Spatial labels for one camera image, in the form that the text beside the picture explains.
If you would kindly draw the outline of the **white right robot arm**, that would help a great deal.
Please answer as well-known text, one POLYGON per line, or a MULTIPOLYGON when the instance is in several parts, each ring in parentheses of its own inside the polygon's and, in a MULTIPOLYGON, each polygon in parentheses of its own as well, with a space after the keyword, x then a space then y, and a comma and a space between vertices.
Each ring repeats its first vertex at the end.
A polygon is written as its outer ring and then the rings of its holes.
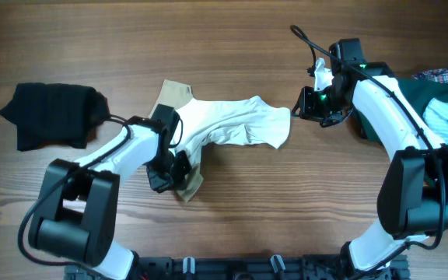
POLYGON ((448 144, 419 117, 387 64, 364 58, 359 39, 342 39, 309 69, 292 115, 327 128, 359 112, 390 159, 377 197, 376 221, 347 242, 335 260, 338 277, 361 279, 390 269, 412 247, 436 249, 448 230, 448 144))

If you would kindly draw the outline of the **white beige garment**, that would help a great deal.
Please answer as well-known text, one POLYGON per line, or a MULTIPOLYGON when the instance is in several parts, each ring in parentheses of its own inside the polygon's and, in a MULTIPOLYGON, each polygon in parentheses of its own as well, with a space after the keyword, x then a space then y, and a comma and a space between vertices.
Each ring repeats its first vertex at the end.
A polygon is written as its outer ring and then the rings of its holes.
POLYGON ((272 107, 259 96, 238 101, 197 100, 191 86, 171 80, 163 82, 156 104, 173 107, 182 119, 177 124, 171 152, 184 151, 191 165, 187 182, 177 191, 190 201, 203 182, 201 152, 207 144, 258 145, 279 148, 288 138, 291 113, 272 107))

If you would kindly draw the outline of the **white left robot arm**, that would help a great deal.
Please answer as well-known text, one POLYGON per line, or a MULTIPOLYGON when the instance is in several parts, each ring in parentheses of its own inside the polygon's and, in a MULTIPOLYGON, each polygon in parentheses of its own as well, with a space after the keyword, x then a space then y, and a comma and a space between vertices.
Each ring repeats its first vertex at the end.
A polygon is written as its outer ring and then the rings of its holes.
POLYGON ((46 169, 39 198, 25 214, 17 236, 20 252, 45 266, 65 266, 66 279, 147 279, 139 256, 114 241, 121 181, 145 166, 157 193, 184 188, 191 165, 185 152, 173 153, 173 135, 183 121, 172 107, 158 105, 150 118, 125 120, 121 133, 76 162, 54 160, 46 169), (25 248, 59 257, 40 260, 25 248))

